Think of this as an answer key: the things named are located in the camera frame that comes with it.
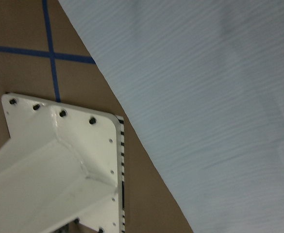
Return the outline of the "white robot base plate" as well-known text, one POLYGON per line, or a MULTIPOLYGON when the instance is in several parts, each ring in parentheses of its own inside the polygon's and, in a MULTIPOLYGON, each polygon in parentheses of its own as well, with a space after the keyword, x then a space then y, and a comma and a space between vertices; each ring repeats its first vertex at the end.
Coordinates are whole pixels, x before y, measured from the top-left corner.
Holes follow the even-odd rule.
POLYGON ((0 148, 0 233, 53 233, 70 222, 125 232, 124 119, 9 93, 0 148))

